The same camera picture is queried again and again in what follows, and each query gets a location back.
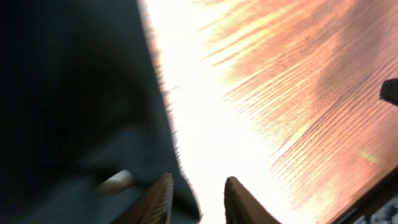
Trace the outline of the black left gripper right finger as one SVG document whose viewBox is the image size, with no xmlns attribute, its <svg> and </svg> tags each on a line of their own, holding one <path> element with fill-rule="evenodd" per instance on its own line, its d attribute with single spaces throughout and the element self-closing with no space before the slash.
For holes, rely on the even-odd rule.
<svg viewBox="0 0 398 224">
<path fill-rule="evenodd" d="M 226 224 L 280 224 L 236 177 L 224 185 Z"/>
</svg>

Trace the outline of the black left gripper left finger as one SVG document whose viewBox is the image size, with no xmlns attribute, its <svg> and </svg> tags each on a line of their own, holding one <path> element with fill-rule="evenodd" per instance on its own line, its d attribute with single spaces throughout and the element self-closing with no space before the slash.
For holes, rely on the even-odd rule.
<svg viewBox="0 0 398 224">
<path fill-rule="evenodd" d="M 118 218 L 118 224 L 170 224 L 173 196 L 174 181 L 166 173 Z"/>
</svg>

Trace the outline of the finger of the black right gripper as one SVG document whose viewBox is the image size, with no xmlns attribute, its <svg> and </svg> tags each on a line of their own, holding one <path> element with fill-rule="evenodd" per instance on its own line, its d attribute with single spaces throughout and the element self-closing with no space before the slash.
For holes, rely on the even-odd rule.
<svg viewBox="0 0 398 224">
<path fill-rule="evenodd" d="M 398 105 L 398 78 L 385 80 L 383 82 L 379 98 L 392 105 Z"/>
</svg>

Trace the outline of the black polo shirt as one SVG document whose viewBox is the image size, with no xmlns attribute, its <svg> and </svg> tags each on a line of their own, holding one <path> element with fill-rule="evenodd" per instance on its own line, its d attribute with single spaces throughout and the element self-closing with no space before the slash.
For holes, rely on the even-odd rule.
<svg viewBox="0 0 398 224">
<path fill-rule="evenodd" d="M 2 1 L 1 222 L 115 223 L 163 174 L 198 223 L 137 1 Z"/>
</svg>

